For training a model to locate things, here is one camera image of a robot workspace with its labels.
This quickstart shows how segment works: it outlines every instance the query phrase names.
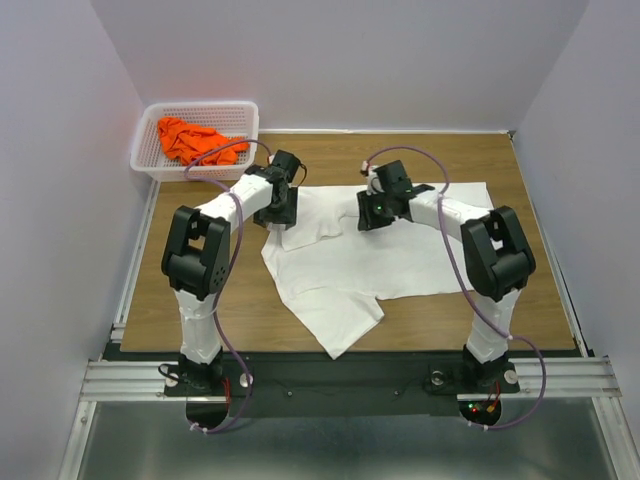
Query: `mesh basket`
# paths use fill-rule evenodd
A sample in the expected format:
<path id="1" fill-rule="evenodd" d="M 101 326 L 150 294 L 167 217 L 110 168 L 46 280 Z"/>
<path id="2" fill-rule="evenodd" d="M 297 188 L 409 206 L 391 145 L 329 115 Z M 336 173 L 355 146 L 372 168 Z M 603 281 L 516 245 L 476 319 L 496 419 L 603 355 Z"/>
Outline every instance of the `mesh basket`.
<path id="1" fill-rule="evenodd" d="M 144 172 L 155 180 L 183 182 L 184 166 L 169 160 L 158 139 L 158 120 L 177 117 L 189 123 L 214 127 L 226 137 L 258 138 L 258 106 L 253 102 L 175 102 L 157 103 L 145 111 L 136 132 L 131 153 L 131 168 Z M 253 163 L 257 145 L 249 144 L 246 152 L 238 153 L 235 165 L 194 167 L 194 176 L 218 180 L 237 180 Z"/>

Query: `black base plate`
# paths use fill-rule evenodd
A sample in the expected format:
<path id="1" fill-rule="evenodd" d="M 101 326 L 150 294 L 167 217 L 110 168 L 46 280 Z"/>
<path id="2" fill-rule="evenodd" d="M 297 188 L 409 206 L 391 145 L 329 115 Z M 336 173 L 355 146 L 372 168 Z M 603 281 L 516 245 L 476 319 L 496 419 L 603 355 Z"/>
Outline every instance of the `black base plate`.
<path id="1" fill-rule="evenodd" d="M 253 395 L 243 416 L 331 417 L 370 415 L 458 416 L 458 393 L 489 394 L 458 382 L 460 352 L 346 353 L 332 360 L 323 353 L 242 353 L 255 379 Z M 231 383 L 233 416 L 247 389 L 239 383 L 242 370 L 230 355 L 223 360 Z M 434 389 L 432 372 L 451 372 Z M 501 391 L 519 391 L 501 382 Z M 223 396 L 222 385 L 208 391 L 179 384 L 166 387 L 167 396 Z"/>

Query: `wooden surface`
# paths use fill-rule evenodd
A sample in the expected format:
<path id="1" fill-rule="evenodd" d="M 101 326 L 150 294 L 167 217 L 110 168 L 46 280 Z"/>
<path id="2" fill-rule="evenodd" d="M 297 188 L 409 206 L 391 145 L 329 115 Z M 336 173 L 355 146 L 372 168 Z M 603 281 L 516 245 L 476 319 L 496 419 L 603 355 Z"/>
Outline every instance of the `wooden surface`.
<path id="1" fill-rule="evenodd" d="M 495 206 L 514 208 L 529 239 L 538 269 L 520 297 L 512 332 L 544 349 L 573 348 L 573 340 L 545 256 L 542 240 L 506 135 L 263 135 L 273 151 L 293 152 L 309 169 L 305 185 L 360 185 L 363 159 L 398 144 L 425 148 L 448 167 L 453 182 L 487 182 Z M 402 159 L 416 182 L 440 182 L 432 163 L 412 152 L 389 152 L 379 163 Z M 264 153 L 258 150 L 258 163 Z M 160 260 L 173 212 L 216 196 L 204 183 L 161 185 L 142 259 L 123 351 L 177 351 L 178 307 Z M 315 351 L 320 345 L 280 301 L 260 255 L 267 232 L 251 221 L 236 268 L 220 303 L 222 326 L 234 347 L 245 351 Z M 470 332 L 472 312 L 462 294 L 410 297 L 381 302 L 385 316 L 352 350 L 457 350 Z M 514 344 L 513 348 L 525 348 Z"/>

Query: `cable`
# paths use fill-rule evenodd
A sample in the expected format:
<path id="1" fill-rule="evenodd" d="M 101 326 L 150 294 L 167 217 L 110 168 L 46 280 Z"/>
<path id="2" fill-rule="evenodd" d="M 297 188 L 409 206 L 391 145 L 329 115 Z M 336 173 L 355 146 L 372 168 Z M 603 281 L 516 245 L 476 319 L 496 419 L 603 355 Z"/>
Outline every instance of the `cable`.
<path id="1" fill-rule="evenodd" d="M 233 348 L 233 345 L 231 345 L 231 342 L 229 341 L 227 336 L 224 334 L 224 331 L 222 330 L 222 326 L 220 325 L 220 319 L 218 318 L 218 303 L 220 302 L 220 297 L 222 295 L 222 291 L 224 287 L 227 284 L 227 280 L 229 279 L 229 276 L 233 271 L 233 267 L 238 258 L 238 253 L 240 252 L 240 245 L 242 244 L 242 236 L 244 233 L 244 216 L 242 215 L 242 204 L 240 203 L 240 199 L 238 198 L 238 196 L 235 195 L 233 192 L 231 192 L 231 189 L 228 186 L 226 186 L 224 183 L 214 178 L 190 175 L 191 169 L 194 166 L 198 165 L 203 159 L 207 158 L 209 155 L 213 155 L 215 153 L 218 153 L 224 150 L 225 148 L 229 148 L 233 145 L 238 145 L 240 143 L 256 143 L 258 145 L 261 145 L 267 151 L 268 156 L 271 156 L 271 150 L 269 149 L 269 147 L 267 147 L 264 143 L 262 143 L 259 140 L 254 140 L 250 138 L 243 139 L 243 140 L 236 140 L 233 142 L 229 142 L 226 145 L 223 145 L 221 147 L 214 148 L 213 150 L 210 150 L 205 154 L 201 155 L 200 157 L 196 158 L 184 169 L 184 176 L 187 180 L 207 182 L 207 183 L 216 185 L 217 187 L 221 188 L 225 193 L 227 193 L 236 205 L 236 213 L 238 215 L 238 238 L 236 240 L 235 248 L 233 249 L 233 254 L 231 255 L 231 260 L 229 261 L 229 273 L 227 274 L 227 278 L 225 279 L 224 283 L 220 287 L 220 291 L 218 292 L 215 300 L 213 301 L 213 321 L 216 325 L 216 329 L 218 330 L 218 334 L 220 335 L 220 338 L 222 338 L 222 341 L 227 346 L 227 349 L 229 350 L 229 352 L 231 352 L 231 355 L 233 355 L 233 358 L 235 358 L 235 360 L 238 362 L 238 364 L 240 365 L 240 368 L 242 368 L 243 373 L 246 375 L 247 378 L 253 378 L 251 373 L 249 372 L 249 367 L 247 367 L 247 364 L 244 362 L 244 360 L 242 360 L 242 357 L 240 356 L 240 354 L 235 350 L 235 348 Z M 247 403 L 249 402 L 249 398 L 251 397 L 252 392 L 253 392 L 253 382 L 249 382 L 249 385 L 247 386 L 247 394 L 244 397 L 244 400 L 242 401 L 240 408 L 238 409 L 238 413 L 236 413 L 236 416 L 233 417 L 231 421 L 226 425 L 218 426 L 216 428 L 208 430 L 206 428 L 200 427 L 199 425 L 192 424 L 191 428 L 194 430 L 201 431 L 202 433 L 205 433 L 207 435 L 213 434 L 213 433 L 222 433 L 228 430 L 233 425 L 235 425 L 238 422 L 238 420 L 242 417 L 242 413 L 246 409 Z"/>
<path id="2" fill-rule="evenodd" d="M 462 290 L 464 298 L 467 300 L 467 303 L 472 308 L 472 310 L 478 315 L 478 317 L 489 328 L 491 328 L 494 332 L 496 332 L 498 335 L 500 335 L 502 338 L 504 338 L 506 340 L 520 340 L 521 342 L 526 343 L 527 345 L 529 345 L 529 347 L 531 347 L 531 349 L 535 353 L 536 357 L 538 357 L 538 360 L 540 361 L 540 368 L 542 370 L 542 385 L 540 386 L 540 394 L 538 395 L 538 398 L 536 399 L 535 403 L 533 404 L 533 407 L 531 407 L 531 410 L 529 410 L 527 413 L 525 413 L 521 417 L 519 417 L 519 418 L 517 418 L 515 420 L 512 420 L 510 422 L 504 423 L 502 425 L 489 426 L 489 425 L 480 425 L 480 424 L 476 424 L 476 423 L 470 423 L 470 425 L 476 425 L 476 426 L 478 426 L 478 427 L 480 427 L 480 428 L 482 428 L 484 430 L 505 430 L 507 428 L 519 425 L 520 423 L 524 422 L 527 418 L 529 418 L 538 409 L 538 407 L 540 406 L 540 403 L 542 403 L 542 399 L 544 398 L 544 393 L 545 393 L 545 391 L 547 389 L 547 367 L 546 367 L 546 365 L 544 363 L 544 357 L 542 356 L 542 352 L 528 338 L 523 337 L 522 335 L 511 335 L 509 332 L 503 331 L 502 329 L 500 329 L 496 325 L 494 325 L 493 322 L 484 313 L 482 313 L 482 311 L 480 310 L 478 305 L 476 305 L 475 300 L 471 296 L 471 293 L 469 292 L 469 290 L 467 290 L 467 287 L 464 284 L 464 280 L 462 279 L 462 274 L 460 273 L 460 268 L 458 267 L 458 263 L 457 263 L 454 255 L 453 255 L 453 250 L 451 248 L 451 243 L 449 241 L 449 236 L 448 236 L 447 230 L 446 230 L 446 224 L 445 224 L 445 219 L 444 219 L 444 210 L 443 210 L 443 206 L 442 206 L 442 201 L 444 200 L 444 193 L 447 191 L 447 189 L 449 188 L 449 185 L 451 184 L 451 180 L 449 179 L 449 172 L 447 171 L 447 169 L 444 166 L 444 164 L 442 162 L 440 162 L 440 160 L 438 160 L 436 157 L 434 157 L 433 155 L 431 155 L 430 153 L 428 153 L 428 152 L 426 152 L 424 150 L 421 150 L 420 148 L 411 147 L 411 146 L 405 146 L 405 145 L 398 145 L 398 146 L 383 148 L 382 150 L 379 150 L 376 153 L 374 153 L 373 155 L 371 155 L 366 160 L 367 167 L 369 167 L 371 165 L 371 161 L 375 157 L 377 157 L 378 155 L 380 155 L 382 153 L 391 151 L 391 150 L 411 150 L 413 152 L 420 153 L 421 155 L 424 155 L 427 158 L 431 159 L 436 165 L 438 165 L 438 167 L 440 167 L 440 170 L 442 171 L 442 174 L 443 174 L 444 179 L 445 179 L 445 185 L 444 185 L 444 187 L 442 187 L 442 189 L 440 190 L 440 193 L 438 194 L 438 204 L 437 204 L 437 206 L 438 206 L 438 223 L 440 225 L 440 233 L 442 234 L 442 240 L 444 241 L 444 247 L 445 247 L 445 250 L 447 251 L 447 256 L 449 257 L 449 260 L 451 261 L 451 267 L 453 268 L 453 273 L 454 273 L 454 275 L 456 277 L 456 280 L 458 281 L 458 284 L 460 285 L 460 289 Z"/>

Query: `metal floor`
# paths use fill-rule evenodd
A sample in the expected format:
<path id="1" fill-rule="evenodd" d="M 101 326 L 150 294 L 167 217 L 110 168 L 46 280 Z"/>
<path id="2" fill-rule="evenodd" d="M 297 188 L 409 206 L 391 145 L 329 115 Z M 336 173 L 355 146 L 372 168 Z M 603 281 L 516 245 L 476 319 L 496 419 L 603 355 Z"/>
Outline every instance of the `metal floor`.
<path id="1" fill-rule="evenodd" d="M 531 400 L 505 400 L 503 420 Z M 548 399 L 502 432 L 426 416 L 247 420 L 191 432 L 179 402 L 101 402 L 80 477 L 279 480 L 617 478 L 593 402 Z"/>

